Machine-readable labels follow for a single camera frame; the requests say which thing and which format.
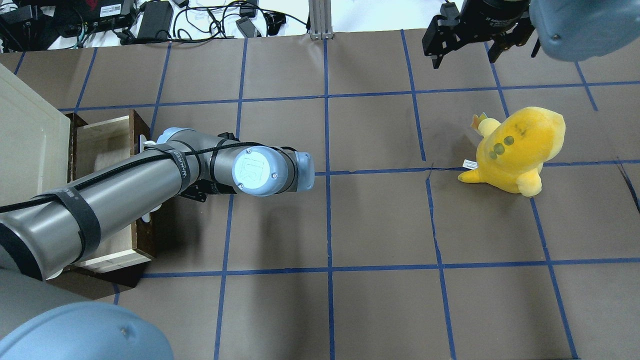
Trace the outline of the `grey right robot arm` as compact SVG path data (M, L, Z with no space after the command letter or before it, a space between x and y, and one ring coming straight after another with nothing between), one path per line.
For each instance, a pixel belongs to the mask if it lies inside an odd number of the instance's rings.
M423 54L434 69L445 55L476 43L491 43L493 64L512 47L535 35L531 57L582 62L626 47L639 37L637 0L452 0L441 4L422 38Z

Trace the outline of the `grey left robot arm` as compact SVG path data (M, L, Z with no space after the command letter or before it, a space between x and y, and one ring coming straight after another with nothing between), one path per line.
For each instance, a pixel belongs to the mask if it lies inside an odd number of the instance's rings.
M290 146L172 127L125 161L1 207L3 360L172 360L166 335L134 312L48 284L176 196L267 197L314 186L314 160Z

